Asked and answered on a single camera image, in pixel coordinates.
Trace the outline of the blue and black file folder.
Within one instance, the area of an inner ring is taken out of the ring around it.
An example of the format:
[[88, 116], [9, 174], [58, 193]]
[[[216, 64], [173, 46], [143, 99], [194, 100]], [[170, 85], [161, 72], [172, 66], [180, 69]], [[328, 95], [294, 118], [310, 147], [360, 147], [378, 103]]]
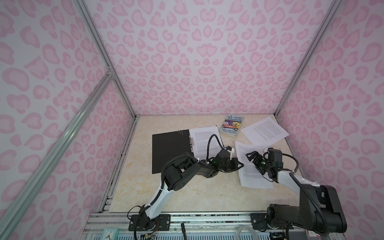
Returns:
[[[208, 142], [207, 154], [209, 154], [209, 146], [211, 139], [216, 135], [212, 135]], [[192, 156], [193, 151], [190, 145], [190, 132], [187, 130], [179, 130], [174, 132], [154, 134], [152, 135], [152, 173], [160, 173], [163, 166], [172, 158], [188, 153]]]

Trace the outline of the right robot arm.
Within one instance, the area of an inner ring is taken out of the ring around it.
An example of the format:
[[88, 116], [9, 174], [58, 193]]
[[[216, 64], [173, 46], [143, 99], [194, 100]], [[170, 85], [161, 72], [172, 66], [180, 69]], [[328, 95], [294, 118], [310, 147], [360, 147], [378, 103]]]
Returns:
[[290, 189], [300, 198], [297, 207], [269, 205], [265, 216], [266, 226], [271, 229], [285, 227], [286, 230], [300, 227], [321, 236], [346, 232], [347, 220], [334, 187], [320, 185], [297, 175], [298, 167], [294, 170], [284, 168], [285, 154], [280, 150], [269, 148], [263, 154], [253, 151], [247, 153], [246, 157], [262, 176], [267, 175], [269, 181]]

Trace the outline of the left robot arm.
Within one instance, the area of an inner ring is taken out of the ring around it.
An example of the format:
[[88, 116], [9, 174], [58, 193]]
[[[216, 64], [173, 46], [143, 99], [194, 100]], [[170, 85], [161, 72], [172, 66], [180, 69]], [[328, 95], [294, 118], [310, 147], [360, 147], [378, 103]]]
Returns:
[[206, 160], [184, 153], [168, 161], [161, 171], [161, 184], [152, 199], [140, 207], [138, 214], [130, 217], [129, 231], [168, 231], [171, 215], [161, 212], [172, 194], [185, 187], [196, 175], [209, 179], [219, 172], [232, 173], [243, 168], [244, 164], [232, 157], [233, 152], [233, 148], [226, 147]]

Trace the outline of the right far printed sheet lower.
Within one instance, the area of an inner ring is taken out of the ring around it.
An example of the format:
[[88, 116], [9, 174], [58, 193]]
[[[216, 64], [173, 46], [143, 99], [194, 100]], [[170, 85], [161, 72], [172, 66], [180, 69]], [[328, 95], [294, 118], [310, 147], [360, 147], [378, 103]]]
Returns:
[[263, 153], [263, 150], [258, 145], [246, 145], [239, 141], [235, 141], [235, 144], [237, 158], [240, 163], [244, 164], [244, 167], [239, 169], [241, 186], [253, 189], [272, 189], [272, 182], [265, 179], [246, 157], [248, 153], [256, 151], [260, 154]]

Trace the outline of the printed sheet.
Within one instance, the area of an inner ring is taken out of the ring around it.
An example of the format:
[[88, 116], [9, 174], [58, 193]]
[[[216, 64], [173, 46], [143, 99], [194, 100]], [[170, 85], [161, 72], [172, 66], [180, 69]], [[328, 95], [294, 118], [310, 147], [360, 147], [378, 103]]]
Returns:
[[207, 159], [208, 142], [212, 135], [216, 135], [219, 140], [217, 140], [215, 137], [211, 139], [208, 158], [215, 157], [222, 149], [218, 143], [220, 142], [221, 145], [223, 144], [217, 126], [189, 129], [189, 132], [190, 135], [194, 138], [195, 145], [192, 147], [192, 151], [196, 159]]
[[258, 121], [242, 129], [241, 132], [253, 145], [263, 148], [268, 148], [289, 136], [289, 133], [271, 117]]
[[258, 145], [246, 145], [239, 141], [235, 141], [235, 144], [237, 158], [240, 163], [244, 164], [244, 167], [239, 169], [241, 186], [253, 189], [272, 189], [272, 182], [265, 179], [246, 157], [248, 153], [256, 151], [260, 154], [263, 153], [263, 150]]

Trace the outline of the centre right printed sheet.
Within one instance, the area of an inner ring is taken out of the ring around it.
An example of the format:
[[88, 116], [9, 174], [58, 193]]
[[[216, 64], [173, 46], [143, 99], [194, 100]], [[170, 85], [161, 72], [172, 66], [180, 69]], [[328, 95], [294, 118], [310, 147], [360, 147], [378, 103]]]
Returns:
[[192, 147], [192, 151], [196, 159], [207, 159], [208, 142], [212, 135], [216, 135], [219, 140], [217, 140], [215, 137], [211, 139], [208, 158], [215, 157], [222, 149], [218, 143], [220, 142], [221, 145], [223, 144], [217, 126], [189, 129], [189, 132], [190, 135], [194, 138], [195, 145]]

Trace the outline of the colourful treehouse book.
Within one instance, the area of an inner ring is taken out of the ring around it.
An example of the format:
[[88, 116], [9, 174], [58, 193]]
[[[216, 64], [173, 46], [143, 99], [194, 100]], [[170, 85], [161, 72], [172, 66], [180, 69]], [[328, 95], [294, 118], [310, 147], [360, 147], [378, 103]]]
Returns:
[[243, 120], [243, 117], [228, 115], [220, 128], [220, 132], [231, 136], [237, 136]]

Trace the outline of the small teal alarm clock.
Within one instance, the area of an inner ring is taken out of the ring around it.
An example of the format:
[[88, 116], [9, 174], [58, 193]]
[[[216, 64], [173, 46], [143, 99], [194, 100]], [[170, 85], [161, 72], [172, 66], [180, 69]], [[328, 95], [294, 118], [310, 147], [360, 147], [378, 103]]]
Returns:
[[100, 240], [117, 240], [120, 230], [116, 228], [104, 229]]

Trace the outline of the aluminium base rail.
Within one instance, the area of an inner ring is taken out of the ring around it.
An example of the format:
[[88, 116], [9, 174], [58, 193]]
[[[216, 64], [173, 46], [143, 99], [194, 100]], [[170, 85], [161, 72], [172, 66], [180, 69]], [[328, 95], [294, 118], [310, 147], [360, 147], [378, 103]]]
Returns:
[[[82, 240], [104, 240], [106, 229], [117, 229], [117, 240], [134, 238], [133, 222], [128, 219], [137, 210], [130, 213], [91, 214]], [[261, 212], [170, 212], [167, 231], [157, 231], [155, 240], [252, 240], [255, 231], [260, 240], [283, 240], [286, 235], [291, 240], [307, 239], [306, 231], [300, 227], [286, 226], [269, 228], [262, 218], [256, 219]]]

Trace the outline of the aluminium frame corner post right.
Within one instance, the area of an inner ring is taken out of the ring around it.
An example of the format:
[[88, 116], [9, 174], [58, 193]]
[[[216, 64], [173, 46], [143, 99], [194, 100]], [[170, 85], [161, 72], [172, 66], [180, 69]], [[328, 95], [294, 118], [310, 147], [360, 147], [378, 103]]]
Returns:
[[315, 33], [313, 39], [310, 42], [310, 45], [305, 52], [303, 59], [301, 60], [295, 74], [292, 77], [292, 80], [290, 81], [278, 107], [277, 110], [274, 113], [274, 116], [276, 119], [282, 114], [284, 106], [289, 101], [290, 95], [293, 93], [295, 86], [298, 84], [305, 68], [311, 61], [312, 56], [315, 54], [317, 48], [319, 47], [320, 42], [326, 35], [328, 29], [331, 27], [333, 21], [339, 14], [339, 11], [343, 7], [344, 1], [342, 0], [334, 0], [331, 2], [331, 5], [329, 9], [327, 10], [321, 24], [318, 27], [317, 32]]

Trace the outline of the aluminium frame corner post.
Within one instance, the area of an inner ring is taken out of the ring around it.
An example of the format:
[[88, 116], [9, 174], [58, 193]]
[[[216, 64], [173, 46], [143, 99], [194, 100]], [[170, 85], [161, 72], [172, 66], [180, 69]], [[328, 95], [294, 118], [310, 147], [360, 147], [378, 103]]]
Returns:
[[303, 59], [301, 60], [295, 74], [292, 77], [292, 80], [290, 81], [278, 107], [277, 110], [274, 113], [274, 116], [276, 119], [282, 114], [284, 106], [289, 101], [290, 95], [293, 93], [295, 86], [298, 84], [305, 68], [311, 61], [312, 56], [315, 54], [317, 48], [319, 47], [320, 42], [326, 35], [328, 29], [331, 27], [333, 21], [339, 14], [339, 11], [343, 7], [344, 1], [342, 0], [334, 0], [331, 2], [331, 5], [329, 9], [327, 10], [321, 24], [318, 27], [317, 32], [315, 33], [313, 39], [310, 42], [310, 45], [305, 52]]
[[78, 12], [81, 15], [81, 17], [85, 23], [85, 26], [91, 35], [92, 40], [93, 40], [96, 48], [98, 49], [98, 51], [101, 55], [101, 58], [104, 61], [104, 64], [108, 70], [108, 73], [110, 73], [112, 75], [112, 79], [113, 79], [113, 81], [114, 81], [114, 83], [118, 89], [120, 96], [123, 99], [123, 103], [125, 104], [126, 108], [128, 109], [130, 116], [135, 120], [137, 116], [135, 115], [135, 112], [134, 112], [133, 107], [129, 101], [127, 93], [125, 92], [123, 84], [121, 83], [121, 80], [120, 80], [120, 78], [116, 72], [116, 69], [115, 69], [115, 67], [111, 61], [111, 58], [107, 52], [105, 44], [103, 43], [103, 40], [102, 40], [102, 38], [101, 38], [97, 28], [96, 28], [96, 24], [93, 21], [93, 18], [90, 14], [90, 11], [87, 7], [86, 2], [83, 0], [74, 0], [73, 3], [76, 5]]

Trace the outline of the aluminium frame corner post left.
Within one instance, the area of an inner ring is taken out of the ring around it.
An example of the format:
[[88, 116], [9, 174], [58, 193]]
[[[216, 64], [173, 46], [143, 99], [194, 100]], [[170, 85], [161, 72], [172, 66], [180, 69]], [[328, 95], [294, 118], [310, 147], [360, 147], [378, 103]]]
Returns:
[[101, 38], [97, 28], [96, 28], [96, 24], [93, 21], [93, 18], [90, 14], [90, 11], [87, 7], [86, 2], [83, 0], [74, 0], [73, 3], [76, 5], [78, 12], [81, 15], [81, 17], [85, 23], [85, 26], [91, 35], [92, 40], [93, 40], [96, 48], [98, 49], [98, 51], [101, 55], [101, 58], [104, 61], [104, 64], [108, 70], [108, 73], [110, 73], [112, 75], [112, 79], [113, 79], [113, 81], [114, 81], [114, 83], [118, 89], [120, 96], [123, 99], [123, 103], [125, 104], [126, 108], [128, 109], [130, 116], [135, 120], [137, 116], [135, 115], [135, 112], [134, 112], [133, 107], [129, 101], [127, 93], [125, 92], [123, 84], [121, 83], [121, 80], [120, 80], [120, 78], [116, 72], [116, 69], [115, 69], [115, 67], [111, 61], [111, 58], [107, 52], [105, 44], [103, 43], [103, 40], [102, 40], [102, 38]]

